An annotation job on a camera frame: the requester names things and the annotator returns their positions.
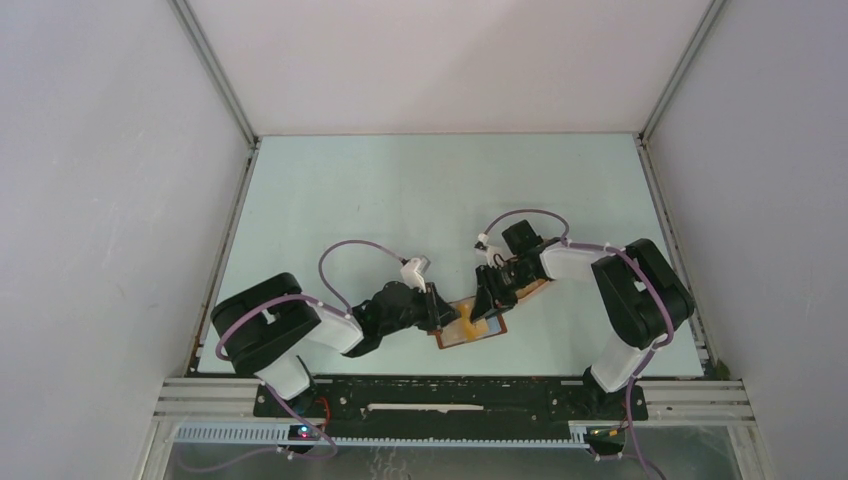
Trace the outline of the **brown leather card holder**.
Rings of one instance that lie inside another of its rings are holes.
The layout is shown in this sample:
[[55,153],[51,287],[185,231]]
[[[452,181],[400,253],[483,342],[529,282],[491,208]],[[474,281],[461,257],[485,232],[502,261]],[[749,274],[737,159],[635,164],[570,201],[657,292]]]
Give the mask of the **brown leather card holder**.
[[459,311],[460,317],[441,330],[429,332],[429,335],[435,338],[439,349],[466,345],[508,332],[502,315],[472,322],[470,314],[473,304],[473,297],[452,302],[451,305]]

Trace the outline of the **gold VIP credit card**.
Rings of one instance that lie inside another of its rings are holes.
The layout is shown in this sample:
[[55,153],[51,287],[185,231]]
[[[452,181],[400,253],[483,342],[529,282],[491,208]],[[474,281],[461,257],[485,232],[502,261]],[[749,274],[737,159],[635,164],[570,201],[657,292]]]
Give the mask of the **gold VIP credit card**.
[[468,297],[466,299],[459,300],[455,304],[455,307],[460,313],[458,327],[459,337],[464,343],[482,339],[485,336],[488,336],[494,332],[493,328],[489,326],[487,320],[483,319],[473,321],[471,319],[473,306],[473,297]]

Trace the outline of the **pink oval tray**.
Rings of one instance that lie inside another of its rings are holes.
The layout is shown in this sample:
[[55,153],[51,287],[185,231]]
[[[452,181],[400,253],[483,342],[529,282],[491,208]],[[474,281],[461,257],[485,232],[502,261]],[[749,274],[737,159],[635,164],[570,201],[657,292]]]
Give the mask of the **pink oval tray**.
[[515,306],[518,306],[522,303],[526,303],[527,301],[532,299],[534,296],[536,296],[540,292],[542,292],[549,284],[550,284],[549,280],[539,279],[539,280],[536,280],[536,281],[528,284],[525,287],[520,288],[519,290],[516,291],[516,304],[515,304]]

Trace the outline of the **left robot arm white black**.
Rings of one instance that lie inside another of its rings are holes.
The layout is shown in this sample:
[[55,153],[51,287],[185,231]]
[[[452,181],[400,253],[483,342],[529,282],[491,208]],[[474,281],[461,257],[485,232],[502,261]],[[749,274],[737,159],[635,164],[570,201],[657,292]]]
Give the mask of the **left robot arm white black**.
[[319,344],[356,358],[374,351],[388,335],[409,328],[439,331],[459,318],[460,311],[432,282],[420,289],[391,281],[347,313],[304,294],[291,273],[220,302],[211,314],[219,336],[215,356],[237,374],[260,379],[297,417],[316,403],[312,375],[294,352],[299,344]]

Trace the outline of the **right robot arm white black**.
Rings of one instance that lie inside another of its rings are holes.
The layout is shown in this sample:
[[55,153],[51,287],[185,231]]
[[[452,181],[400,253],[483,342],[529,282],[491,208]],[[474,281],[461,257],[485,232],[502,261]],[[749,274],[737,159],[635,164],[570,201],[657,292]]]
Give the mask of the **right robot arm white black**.
[[638,239],[623,248],[544,239],[522,220],[502,238],[505,257],[481,233],[474,245],[485,258],[475,270],[472,321],[515,308],[521,292],[538,283],[581,279],[596,284],[613,330],[599,358],[584,374],[585,411],[606,418],[622,403],[621,390],[638,378],[652,355],[670,344],[695,312],[695,300],[657,245]]

